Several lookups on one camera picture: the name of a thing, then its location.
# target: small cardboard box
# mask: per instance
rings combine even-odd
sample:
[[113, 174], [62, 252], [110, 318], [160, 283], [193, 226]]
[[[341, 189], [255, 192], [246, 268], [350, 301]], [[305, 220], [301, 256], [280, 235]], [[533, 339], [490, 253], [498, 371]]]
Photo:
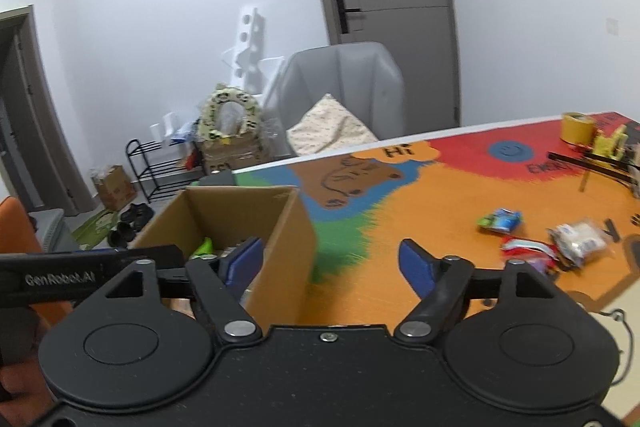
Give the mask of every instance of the small cardboard box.
[[207, 172], [244, 169], [271, 161], [260, 138], [251, 133], [206, 140], [201, 145]]
[[138, 234], [131, 248], [176, 245], [188, 258], [210, 237], [216, 249], [259, 237], [262, 270], [244, 303], [267, 331], [295, 324], [316, 253], [316, 234], [295, 187], [187, 187]]
[[94, 177], [93, 182], [100, 201], [109, 210], [122, 210], [136, 199], [136, 190], [122, 165], [114, 165], [106, 176]]

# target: colorful painted tabletop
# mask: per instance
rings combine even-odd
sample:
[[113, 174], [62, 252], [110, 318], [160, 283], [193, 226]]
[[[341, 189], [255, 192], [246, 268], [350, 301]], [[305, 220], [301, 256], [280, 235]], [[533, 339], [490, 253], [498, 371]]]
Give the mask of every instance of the colorful painted tabletop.
[[[617, 113], [596, 120], [606, 133], [626, 123], [629, 141], [640, 142], [635, 121]], [[560, 122], [546, 121], [266, 166], [236, 178], [239, 185], [303, 191], [318, 236], [303, 324], [383, 323], [393, 330], [418, 301], [398, 270], [402, 239], [436, 257], [459, 255], [478, 267], [501, 268], [500, 237], [476, 225], [496, 208], [521, 211], [524, 223], [514, 233], [541, 241], [546, 229], [562, 223], [589, 217], [604, 227], [610, 219], [620, 241], [556, 283], [609, 328], [622, 351], [616, 379], [624, 378], [605, 406], [628, 421], [640, 419], [640, 383], [632, 383], [640, 382], [632, 349], [632, 332], [640, 330], [640, 202], [628, 187], [596, 173], [580, 192], [584, 170], [546, 157], [575, 155], [559, 134]], [[470, 312], [485, 305], [491, 304], [473, 302]], [[609, 315], [615, 309], [624, 320]]]

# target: screw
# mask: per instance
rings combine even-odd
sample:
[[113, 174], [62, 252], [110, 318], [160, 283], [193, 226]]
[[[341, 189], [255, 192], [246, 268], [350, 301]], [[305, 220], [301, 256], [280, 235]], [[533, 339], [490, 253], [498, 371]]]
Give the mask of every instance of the screw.
[[331, 331], [325, 331], [324, 333], [320, 333], [320, 340], [323, 342], [335, 342], [338, 340], [338, 335]]
[[248, 337], [255, 333], [255, 324], [249, 321], [231, 321], [225, 325], [225, 333], [232, 337]]
[[422, 321], [408, 321], [400, 326], [400, 333], [408, 337], [426, 337], [431, 333], [431, 326]]

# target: door handle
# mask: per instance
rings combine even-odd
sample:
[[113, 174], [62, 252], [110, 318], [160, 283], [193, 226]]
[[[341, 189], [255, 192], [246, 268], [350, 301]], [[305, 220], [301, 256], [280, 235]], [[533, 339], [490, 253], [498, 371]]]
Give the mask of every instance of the door handle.
[[347, 13], [362, 12], [360, 8], [346, 8], [344, 6], [344, 0], [335, 0], [338, 6], [338, 19], [340, 20], [340, 33], [342, 35], [349, 33], [349, 21], [347, 20]]

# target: yellow tape roll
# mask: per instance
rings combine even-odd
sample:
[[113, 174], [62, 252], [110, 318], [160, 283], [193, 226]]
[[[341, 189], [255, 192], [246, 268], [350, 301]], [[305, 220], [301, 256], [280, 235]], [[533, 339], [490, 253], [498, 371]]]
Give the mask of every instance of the yellow tape roll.
[[566, 112], [562, 115], [562, 141], [572, 145], [591, 145], [596, 131], [596, 121], [581, 112]]

